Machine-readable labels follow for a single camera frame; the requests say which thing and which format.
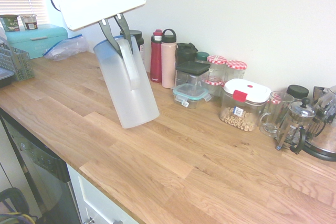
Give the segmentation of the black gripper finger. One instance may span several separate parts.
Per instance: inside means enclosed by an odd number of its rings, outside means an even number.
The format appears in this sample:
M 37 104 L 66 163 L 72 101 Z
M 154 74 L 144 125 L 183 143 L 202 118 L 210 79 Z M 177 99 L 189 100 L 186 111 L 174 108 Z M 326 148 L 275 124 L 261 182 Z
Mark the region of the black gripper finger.
M 124 38 L 128 41 L 131 51 L 133 52 L 131 33 L 130 33 L 130 29 L 126 21 L 126 18 L 124 17 L 122 13 L 118 13 L 114 16 L 114 19 L 116 23 L 118 24 Z
M 104 36 L 106 37 L 107 41 L 110 43 L 110 45 L 119 54 L 119 56 L 122 56 L 120 46 L 116 42 L 116 40 L 114 39 L 114 37 L 112 35 L 112 31 L 111 31 L 110 24 L 109 24 L 108 20 L 107 19 L 100 20 L 99 21 L 99 26 L 100 26 Z

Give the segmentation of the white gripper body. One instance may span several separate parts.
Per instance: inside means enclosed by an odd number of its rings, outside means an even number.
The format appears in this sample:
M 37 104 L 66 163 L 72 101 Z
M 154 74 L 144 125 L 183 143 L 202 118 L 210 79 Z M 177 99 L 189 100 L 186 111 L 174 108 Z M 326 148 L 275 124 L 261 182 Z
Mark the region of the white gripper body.
M 59 7 L 67 27 L 75 31 L 145 3 L 146 0 L 59 0 Z

